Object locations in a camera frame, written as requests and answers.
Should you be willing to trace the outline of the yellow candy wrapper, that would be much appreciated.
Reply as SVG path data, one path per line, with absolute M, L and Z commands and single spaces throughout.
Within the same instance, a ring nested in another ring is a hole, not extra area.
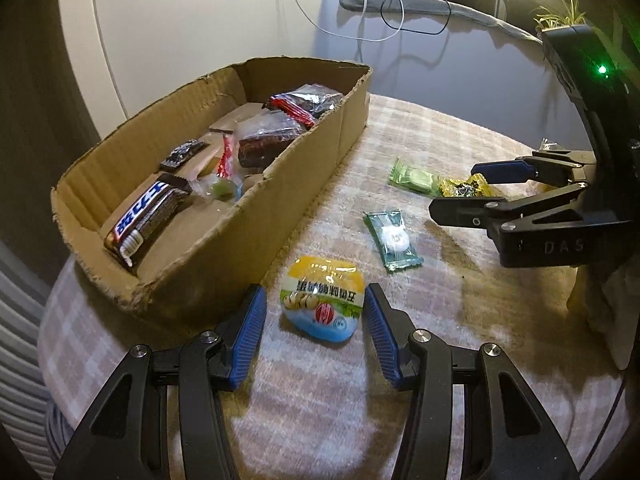
M 474 198 L 500 196 L 482 174 L 472 174 L 472 176 L 464 180 L 439 177 L 438 188 L 442 197 Z

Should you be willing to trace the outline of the light green candy wrapper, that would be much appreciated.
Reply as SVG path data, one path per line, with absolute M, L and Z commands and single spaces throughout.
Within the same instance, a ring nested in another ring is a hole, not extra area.
M 426 196 L 438 197 L 442 195 L 439 187 L 439 178 L 436 174 L 411 166 L 400 158 L 395 160 L 388 180 L 390 180 L 390 184 Z

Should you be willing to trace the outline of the teal mint ring candy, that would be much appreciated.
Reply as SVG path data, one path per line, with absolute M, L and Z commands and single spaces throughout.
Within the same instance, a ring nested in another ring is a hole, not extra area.
M 387 272 L 417 268 L 423 259 L 416 252 L 399 209 L 365 212 L 363 221 L 369 228 Z

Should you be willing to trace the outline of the yellow blue jelly cup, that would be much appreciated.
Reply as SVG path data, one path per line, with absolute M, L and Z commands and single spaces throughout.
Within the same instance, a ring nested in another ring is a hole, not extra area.
M 341 344 L 355 333 L 364 300 L 363 275 L 343 260 L 301 256 L 281 281 L 285 317 L 312 338 Z

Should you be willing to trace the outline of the dark dried fruit clear bag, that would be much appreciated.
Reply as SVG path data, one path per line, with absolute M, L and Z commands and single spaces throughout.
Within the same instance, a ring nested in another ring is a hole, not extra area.
M 344 94 L 323 84 L 303 84 L 297 89 L 273 94 L 262 106 L 267 110 L 280 110 L 299 125 L 311 129 L 326 113 L 335 110 Z

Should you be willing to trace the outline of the snickers bar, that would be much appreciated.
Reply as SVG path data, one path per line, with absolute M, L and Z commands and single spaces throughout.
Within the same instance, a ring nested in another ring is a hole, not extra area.
M 105 234 L 105 249 L 127 271 L 134 273 L 144 252 L 191 192 L 191 185 L 185 178 L 166 172 L 158 174 Z

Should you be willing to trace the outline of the orange jelly cup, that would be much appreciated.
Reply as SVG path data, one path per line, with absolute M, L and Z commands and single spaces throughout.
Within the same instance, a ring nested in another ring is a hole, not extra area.
M 190 182 L 192 191 L 203 200 L 239 200 L 243 182 L 238 179 L 218 177 L 216 174 L 197 178 Z

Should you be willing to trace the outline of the black small candy wrapper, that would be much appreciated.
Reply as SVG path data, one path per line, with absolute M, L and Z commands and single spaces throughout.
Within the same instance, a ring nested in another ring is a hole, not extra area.
M 208 143 L 200 139 L 190 139 L 176 146 L 158 165 L 158 170 L 175 172 L 184 166 L 200 151 L 205 150 Z

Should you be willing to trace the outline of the potted spider plant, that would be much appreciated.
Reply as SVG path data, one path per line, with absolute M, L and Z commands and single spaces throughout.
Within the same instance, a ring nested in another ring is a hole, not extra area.
M 559 0 L 557 6 L 536 7 L 536 31 L 587 24 L 586 14 L 580 10 L 579 0 Z

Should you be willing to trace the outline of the plaid pink tablecloth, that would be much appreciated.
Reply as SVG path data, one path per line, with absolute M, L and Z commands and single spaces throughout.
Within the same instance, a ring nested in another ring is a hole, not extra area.
M 526 154 L 528 142 L 428 108 L 374 96 L 343 166 L 304 215 L 264 279 L 268 316 L 250 377 L 222 399 L 244 479 L 386 479 L 410 396 L 383 378 L 363 330 L 339 346 L 282 315 L 285 271 L 302 255 L 343 259 L 382 286 L 390 303 L 450 344 L 495 341 L 544 404 L 584 473 L 594 474 L 629 425 L 628 387 L 605 343 L 566 303 L 571 268 L 506 269 L 480 230 L 431 222 L 426 197 L 390 184 L 396 159 L 463 177 L 477 162 Z M 399 209 L 422 266 L 383 266 L 365 212 Z

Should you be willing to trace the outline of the grey windowsill cloth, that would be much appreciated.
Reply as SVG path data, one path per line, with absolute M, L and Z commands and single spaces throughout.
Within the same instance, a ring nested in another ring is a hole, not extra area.
M 535 41 L 540 44 L 540 40 L 536 36 L 526 32 L 524 29 L 499 20 L 492 15 L 472 9 L 469 6 L 462 6 L 462 4 L 452 3 L 448 0 L 402 0 L 402 2 L 399 2 L 399 0 L 338 1 L 342 8 L 352 12 L 360 12 L 365 4 L 366 6 L 364 8 L 368 12 L 374 12 L 376 14 L 383 13 L 384 18 L 401 18 L 401 9 L 405 9 L 405 20 L 423 18 L 424 16 L 431 16 L 432 18 L 434 18 L 434 16 L 438 16 L 439 18 L 463 18 L 475 25 L 500 29 L 513 38 Z

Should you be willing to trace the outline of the brown cardboard box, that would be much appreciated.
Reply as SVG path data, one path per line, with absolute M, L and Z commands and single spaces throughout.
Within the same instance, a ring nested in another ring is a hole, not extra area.
M 370 68 L 251 58 L 185 84 L 70 166 L 53 218 L 120 310 L 190 334 L 267 272 L 363 132 Z

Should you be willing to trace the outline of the white wardrobe cabinet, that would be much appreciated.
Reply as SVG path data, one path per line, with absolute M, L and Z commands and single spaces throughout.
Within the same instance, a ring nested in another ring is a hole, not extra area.
M 58 0 L 99 136 L 217 68 L 311 54 L 322 0 Z

